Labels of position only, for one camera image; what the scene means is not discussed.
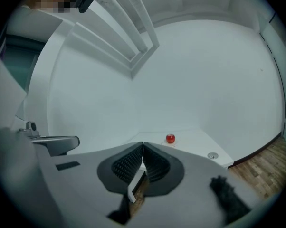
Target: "blurred object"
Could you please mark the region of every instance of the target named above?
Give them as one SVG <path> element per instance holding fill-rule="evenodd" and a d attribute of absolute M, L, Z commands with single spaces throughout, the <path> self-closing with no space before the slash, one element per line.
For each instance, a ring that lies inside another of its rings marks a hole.
<path fill-rule="evenodd" d="M 227 225 L 225 228 L 250 228 L 259 227 L 259 221 L 264 217 L 267 212 L 272 208 L 279 197 L 279 194 L 273 195 L 271 198 L 263 201 L 252 209 L 247 215 Z"/>
<path fill-rule="evenodd" d="M 52 14 L 21 6 L 8 20 L 7 34 L 46 43 L 61 22 Z"/>
<path fill-rule="evenodd" d="M 0 184 L 12 205 L 38 227 L 63 227 L 33 144 L 21 133 L 0 130 Z"/>
<path fill-rule="evenodd" d="M 226 223 L 230 224 L 250 212 L 250 209 L 234 193 L 234 187 L 225 177 L 212 178 L 210 187 L 217 195 L 221 207 L 226 212 Z"/>
<path fill-rule="evenodd" d="M 10 128 L 26 92 L 11 76 L 0 59 L 0 128 Z"/>

